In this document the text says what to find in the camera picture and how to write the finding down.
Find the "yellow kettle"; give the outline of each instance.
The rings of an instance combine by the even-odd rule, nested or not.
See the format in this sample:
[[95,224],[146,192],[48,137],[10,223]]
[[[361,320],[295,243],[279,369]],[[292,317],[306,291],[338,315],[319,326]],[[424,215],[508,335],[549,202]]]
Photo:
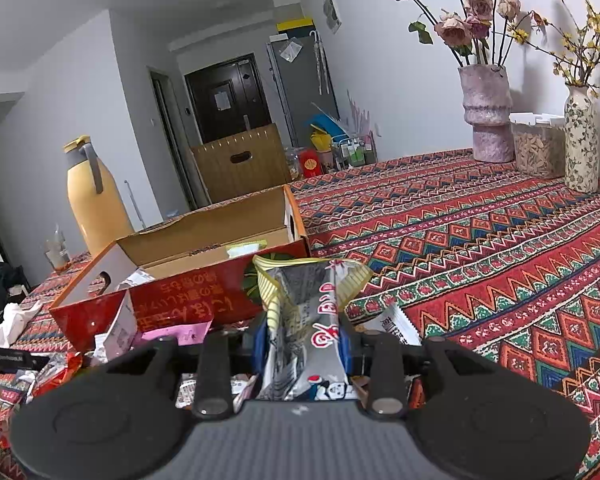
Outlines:
[[96,155],[91,137],[81,136],[64,147],[68,159],[67,194],[75,220],[91,256],[112,241],[134,232],[113,176]]

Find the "pink paper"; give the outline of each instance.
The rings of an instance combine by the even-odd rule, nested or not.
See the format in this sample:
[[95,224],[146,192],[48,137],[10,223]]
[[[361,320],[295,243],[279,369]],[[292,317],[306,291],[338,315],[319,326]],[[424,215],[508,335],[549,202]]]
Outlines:
[[178,338],[178,345],[197,345],[202,343],[206,333],[211,326],[211,321],[206,323],[197,323],[195,325],[177,325],[167,328],[159,328],[142,334],[142,341],[151,341],[159,337],[175,336]]

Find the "pink vase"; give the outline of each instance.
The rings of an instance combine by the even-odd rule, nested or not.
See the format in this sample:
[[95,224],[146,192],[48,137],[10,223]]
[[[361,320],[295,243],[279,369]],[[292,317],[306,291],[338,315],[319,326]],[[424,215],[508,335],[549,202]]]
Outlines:
[[464,92],[464,120],[474,127],[474,159],[510,162],[516,150],[509,123],[513,101],[507,69],[470,65],[458,69]]

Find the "cardboard box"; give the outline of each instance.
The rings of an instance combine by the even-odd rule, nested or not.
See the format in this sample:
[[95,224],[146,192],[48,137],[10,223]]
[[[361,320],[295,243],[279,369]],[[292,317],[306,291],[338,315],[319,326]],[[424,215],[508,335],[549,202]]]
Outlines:
[[291,182],[275,124],[192,148],[211,202]]
[[[139,267],[157,281],[131,288],[138,328],[147,332],[213,318],[227,324],[256,316],[252,254],[230,259],[226,246],[265,240],[258,254],[310,255],[298,205],[288,186],[187,214],[153,230],[112,243],[56,299],[50,313],[77,351],[93,349],[125,296],[114,292]],[[105,281],[90,299],[91,283]]]

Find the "framed picture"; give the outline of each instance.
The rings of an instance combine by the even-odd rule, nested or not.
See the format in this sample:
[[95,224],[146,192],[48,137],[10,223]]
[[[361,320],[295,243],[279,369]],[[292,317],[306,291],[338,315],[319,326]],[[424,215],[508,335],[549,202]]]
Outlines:
[[335,0],[325,0],[322,10],[327,18],[327,26],[331,29],[331,32],[335,34],[340,28],[340,25],[342,25]]

